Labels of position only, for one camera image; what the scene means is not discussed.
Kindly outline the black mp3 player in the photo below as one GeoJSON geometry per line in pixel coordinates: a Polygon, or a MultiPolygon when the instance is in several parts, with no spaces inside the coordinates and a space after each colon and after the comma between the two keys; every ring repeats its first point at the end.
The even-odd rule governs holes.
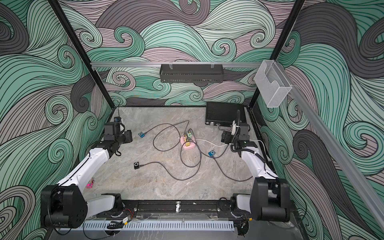
{"type": "Polygon", "coordinates": [[[140,168],[140,164],[139,164],[139,162],[135,162],[135,163],[134,163],[134,169],[137,170],[137,169],[139,169],[139,168],[140,168]]]}

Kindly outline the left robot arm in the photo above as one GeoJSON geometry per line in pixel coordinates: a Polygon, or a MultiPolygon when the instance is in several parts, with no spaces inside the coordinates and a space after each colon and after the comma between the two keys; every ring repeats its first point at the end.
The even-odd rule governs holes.
{"type": "Polygon", "coordinates": [[[104,194],[86,201],[83,192],[99,168],[118,152],[122,144],[132,140],[130,130],[105,135],[104,141],[95,144],[67,176],[55,185],[46,186],[41,192],[42,227],[76,229],[87,218],[103,212],[120,215],[123,211],[120,194],[104,194]]]}

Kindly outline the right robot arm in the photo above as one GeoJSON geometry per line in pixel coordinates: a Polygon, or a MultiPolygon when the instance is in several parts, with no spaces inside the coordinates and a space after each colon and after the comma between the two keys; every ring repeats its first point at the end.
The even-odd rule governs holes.
{"type": "Polygon", "coordinates": [[[289,222],[291,214],[290,186],[279,178],[262,157],[258,145],[249,136],[224,130],[221,142],[239,155],[252,174],[253,188],[250,194],[234,194],[231,210],[249,213],[258,221],[289,222]]]}

